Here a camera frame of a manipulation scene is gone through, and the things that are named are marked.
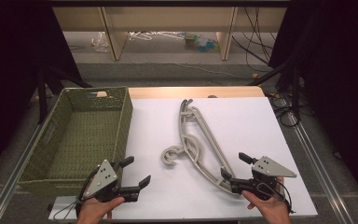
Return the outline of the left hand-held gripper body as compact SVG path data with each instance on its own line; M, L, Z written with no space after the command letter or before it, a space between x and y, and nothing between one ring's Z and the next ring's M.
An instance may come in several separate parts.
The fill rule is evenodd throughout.
M87 178L79 193L81 203L95 198L101 203L109 202L115 198L123 197L126 203L137 202L140 188L121 187L119 184L118 170L113 169L114 162L104 160L96 170Z

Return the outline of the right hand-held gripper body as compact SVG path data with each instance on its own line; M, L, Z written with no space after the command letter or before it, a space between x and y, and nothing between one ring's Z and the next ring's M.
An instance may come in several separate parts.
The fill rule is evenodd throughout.
M268 200L272 196L281 196L276 191L278 185L277 177L296 178L296 173L279 164L275 160L263 156L251 165L252 178L239 179L232 177L229 181L231 191L241 194L244 190L252 192L261 200Z

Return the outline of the green woven basket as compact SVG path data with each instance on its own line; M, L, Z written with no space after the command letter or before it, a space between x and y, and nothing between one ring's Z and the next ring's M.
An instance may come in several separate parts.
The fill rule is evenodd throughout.
M62 90L18 185L40 197L78 194L103 160L125 158L132 103L126 87Z

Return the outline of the person's left hand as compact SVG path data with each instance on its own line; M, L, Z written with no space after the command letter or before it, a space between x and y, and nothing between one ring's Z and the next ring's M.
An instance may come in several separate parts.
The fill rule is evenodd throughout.
M113 219L112 211L124 202L123 197L106 203L101 203L95 198L86 200L80 209L76 224L99 224L104 217L111 221Z

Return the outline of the person's right hand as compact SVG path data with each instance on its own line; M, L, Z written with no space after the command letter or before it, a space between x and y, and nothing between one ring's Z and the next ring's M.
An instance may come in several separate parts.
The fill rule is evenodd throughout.
M256 207L268 224L292 224L286 202L273 197L263 201L246 190L241 195L249 202L247 208L252 210Z

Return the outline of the white table mat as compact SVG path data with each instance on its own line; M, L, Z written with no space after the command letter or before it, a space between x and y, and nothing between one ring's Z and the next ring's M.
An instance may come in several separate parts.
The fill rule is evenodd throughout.
M123 203L113 211L116 223L168 221L200 223L255 219L259 212L248 209L238 194L228 194L196 169L186 155L173 166L161 161L161 153L178 146L180 99L135 99L127 144L134 162L123 171L123 183L135 186L146 176L150 184L135 203ZM252 175L240 153L252 158L267 156L291 171L297 166L282 130L265 97L196 98L198 108L209 125L238 178Z

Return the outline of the black metal stand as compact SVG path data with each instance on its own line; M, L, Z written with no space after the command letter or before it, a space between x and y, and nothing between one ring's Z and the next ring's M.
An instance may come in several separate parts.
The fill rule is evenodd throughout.
M53 66L45 66L41 68L37 74L38 96L39 96L39 124L42 124L48 115L48 103L46 88L49 88L55 95L59 95L64 89L62 79L69 80L82 88L91 88L91 85L84 82L80 76L73 76L65 73L59 68Z
M299 75L297 69L296 59L289 57L284 63L272 69L261 78L250 83L250 86L258 86L265 81L279 75L279 80L276 84L278 92L287 91L289 87L292 89L292 103L291 111L296 118L296 122L300 122L299 116Z

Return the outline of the clear plastic bag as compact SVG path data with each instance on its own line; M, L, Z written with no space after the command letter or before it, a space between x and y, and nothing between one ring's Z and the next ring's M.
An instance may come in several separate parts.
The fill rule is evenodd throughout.
M99 32L96 37L93 37L91 45L97 52L106 53L110 51L105 32Z

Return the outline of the colourful toy pile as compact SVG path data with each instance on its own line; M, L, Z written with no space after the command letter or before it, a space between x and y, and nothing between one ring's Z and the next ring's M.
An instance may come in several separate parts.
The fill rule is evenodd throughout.
M185 46L188 49L196 49L199 52L220 50L216 41L212 40L211 38L204 37L203 35L185 33L184 40Z

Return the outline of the white hangers on floor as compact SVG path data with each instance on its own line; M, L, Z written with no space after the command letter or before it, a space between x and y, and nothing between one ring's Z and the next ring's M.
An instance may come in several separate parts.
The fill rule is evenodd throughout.
M185 34L181 33L181 32L163 32L163 31L128 32L128 35L129 35L130 41L134 41L137 39L143 40L143 41L151 41L156 36L164 36L164 37L178 39L178 40L181 40L185 37Z

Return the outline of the black curtain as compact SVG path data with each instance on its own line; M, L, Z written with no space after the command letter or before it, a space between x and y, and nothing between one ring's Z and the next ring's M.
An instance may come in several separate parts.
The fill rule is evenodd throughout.
M358 0L290 0L269 65L283 63L300 32L321 19L303 51L310 105L358 184Z
M50 67L80 78L52 7L0 0L0 155L37 88L38 73Z

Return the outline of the beige wooden desk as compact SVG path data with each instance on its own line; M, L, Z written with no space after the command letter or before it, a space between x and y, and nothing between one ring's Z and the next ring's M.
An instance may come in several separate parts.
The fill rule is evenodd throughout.
M277 33L285 7L55 7L65 32L104 32L111 58L120 59L129 31L214 32L222 60L227 60L232 34Z

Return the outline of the aluminium rail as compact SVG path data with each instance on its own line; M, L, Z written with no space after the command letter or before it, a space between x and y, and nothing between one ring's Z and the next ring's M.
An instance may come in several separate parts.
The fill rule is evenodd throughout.
M333 183L330 175L327 173L327 170L325 169L315 147L310 141L310 138L300 119L292 112L289 113L288 118L294 126L300 144L310 161L310 165L312 166L312 169L316 174L322 189L324 190L324 194L330 203L338 222L340 224L354 224L353 218L348 210L348 206L339 195L335 184Z
M0 156L0 224L49 224L49 200L17 186L25 158L40 126L22 123Z

